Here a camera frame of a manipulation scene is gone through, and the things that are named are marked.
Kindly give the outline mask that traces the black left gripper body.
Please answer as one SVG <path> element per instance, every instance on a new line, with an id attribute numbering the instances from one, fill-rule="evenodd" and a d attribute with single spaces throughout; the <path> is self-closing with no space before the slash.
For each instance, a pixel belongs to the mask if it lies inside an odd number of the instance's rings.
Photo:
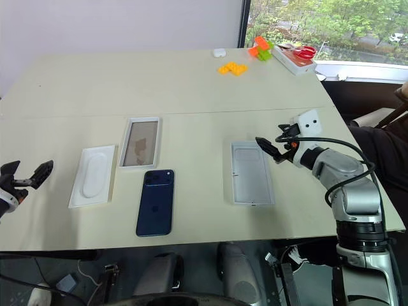
<path id="1" fill-rule="evenodd" d="M 27 187 L 30 187 L 31 180 L 16 180 L 14 176 L 1 176 L 1 204 L 19 205 L 28 195 Z"/>

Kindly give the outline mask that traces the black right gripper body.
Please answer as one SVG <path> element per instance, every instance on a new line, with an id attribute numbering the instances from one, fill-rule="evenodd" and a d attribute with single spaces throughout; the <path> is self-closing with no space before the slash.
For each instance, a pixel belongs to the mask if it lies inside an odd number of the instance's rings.
<path id="1" fill-rule="evenodd" d="M 290 163 L 293 163 L 293 158 L 299 149 L 299 142 L 295 141 L 286 142 L 284 144 L 284 148 L 286 149 L 285 153 L 281 154 L 280 152 L 278 152 L 278 154 L 273 158 L 273 160 L 277 164 L 284 161 L 289 161 Z"/>

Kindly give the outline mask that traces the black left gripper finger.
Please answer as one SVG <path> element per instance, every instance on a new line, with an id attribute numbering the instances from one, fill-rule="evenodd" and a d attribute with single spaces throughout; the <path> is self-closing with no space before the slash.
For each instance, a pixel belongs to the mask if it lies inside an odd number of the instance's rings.
<path id="1" fill-rule="evenodd" d="M 33 175 L 31 176 L 30 186 L 34 189 L 38 189 L 44 181 L 50 176 L 54 167 L 54 161 L 49 160 L 40 164 L 37 169 L 35 169 Z"/>
<path id="2" fill-rule="evenodd" d="M 3 175 L 14 176 L 19 164 L 20 164 L 20 161 L 13 161 L 13 162 L 2 165 L 0 168 L 1 176 Z"/>

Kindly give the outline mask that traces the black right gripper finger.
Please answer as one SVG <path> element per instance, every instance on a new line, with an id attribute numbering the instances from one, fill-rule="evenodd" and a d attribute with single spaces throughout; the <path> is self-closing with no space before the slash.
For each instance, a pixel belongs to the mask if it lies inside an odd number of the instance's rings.
<path id="1" fill-rule="evenodd" d="M 279 136 L 279 138 L 293 138 L 301 133 L 297 123 L 279 124 L 278 128 L 282 131 L 282 134 Z"/>
<path id="2" fill-rule="evenodd" d="M 255 139 L 256 143 L 259 145 L 262 151 L 267 153 L 269 156 L 271 156 L 274 159 L 281 157 L 281 153 L 279 152 L 278 148 L 273 146 L 269 140 L 262 137 L 255 137 Z"/>

